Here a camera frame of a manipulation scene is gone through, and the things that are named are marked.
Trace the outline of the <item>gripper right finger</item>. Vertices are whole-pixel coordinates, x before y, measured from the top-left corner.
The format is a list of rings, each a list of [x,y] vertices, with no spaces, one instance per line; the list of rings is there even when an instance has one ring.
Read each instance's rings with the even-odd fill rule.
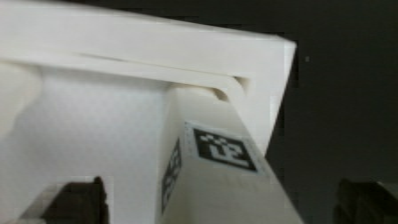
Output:
[[[398,224],[398,183],[344,179],[333,224]]]

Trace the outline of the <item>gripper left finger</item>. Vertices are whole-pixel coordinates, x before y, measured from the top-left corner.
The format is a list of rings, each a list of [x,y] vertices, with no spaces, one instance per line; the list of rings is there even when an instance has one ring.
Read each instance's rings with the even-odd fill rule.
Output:
[[[70,182],[51,200],[40,199],[24,212],[26,219],[45,224],[111,224],[106,183]]]

